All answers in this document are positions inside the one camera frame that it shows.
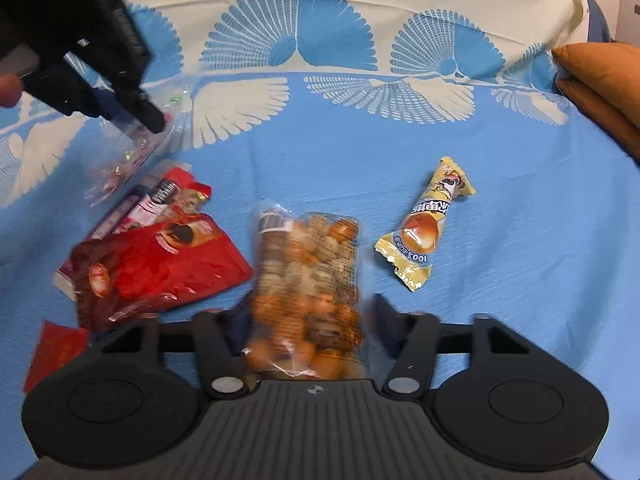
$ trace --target red packet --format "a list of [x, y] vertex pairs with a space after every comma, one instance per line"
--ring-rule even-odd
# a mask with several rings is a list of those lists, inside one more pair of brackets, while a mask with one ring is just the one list
[[78, 357], [86, 348], [88, 337], [89, 333], [83, 328], [69, 328], [45, 320], [24, 381], [24, 393], [28, 394], [45, 377]]
[[92, 332], [202, 300], [253, 273], [205, 214], [82, 242], [71, 263], [78, 323]]

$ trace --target bed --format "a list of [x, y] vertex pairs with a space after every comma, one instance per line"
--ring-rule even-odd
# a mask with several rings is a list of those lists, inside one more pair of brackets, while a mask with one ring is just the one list
[[[586, 39], [586, 0], [140, 1], [149, 91], [188, 90], [172, 157], [213, 186], [204, 211], [248, 259], [260, 199], [359, 218], [365, 297], [445, 322], [488, 313], [551, 352], [607, 399], [596, 465], [637, 480], [640, 172], [552, 92], [548, 48]], [[0, 112], [0, 480], [34, 462], [20, 407], [41, 322], [76, 323], [52, 274], [112, 205], [84, 198], [104, 131], [28, 96]], [[444, 155], [478, 193], [452, 205], [433, 275], [411, 293], [371, 248]], [[249, 288], [164, 318], [232, 307]], [[435, 381], [463, 365], [441, 360]]]

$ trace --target pillow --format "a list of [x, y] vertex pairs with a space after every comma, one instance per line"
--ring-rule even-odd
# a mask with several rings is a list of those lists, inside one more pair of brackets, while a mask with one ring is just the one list
[[575, 43], [552, 53], [576, 79], [640, 128], [640, 48], [625, 43]]
[[640, 129], [584, 83], [563, 79], [557, 80], [556, 84], [578, 110], [605, 130], [640, 164]]

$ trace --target ribbed black surface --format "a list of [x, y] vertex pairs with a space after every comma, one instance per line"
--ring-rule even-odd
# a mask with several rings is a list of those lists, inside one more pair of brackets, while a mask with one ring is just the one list
[[587, 464], [505, 471], [443, 440], [418, 404], [380, 396], [370, 381], [263, 381], [214, 403], [180, 446], [146, 463], [80, 471], [41, 460], [24, 480], [597, 480]]

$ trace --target oval logo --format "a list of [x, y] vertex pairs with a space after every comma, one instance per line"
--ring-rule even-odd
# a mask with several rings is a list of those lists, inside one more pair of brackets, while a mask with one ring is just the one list
[[93, 264], [89, 267], [89, 285], [98, 298], [105, 297], [109, 292], [109, 273], [103, 264]]

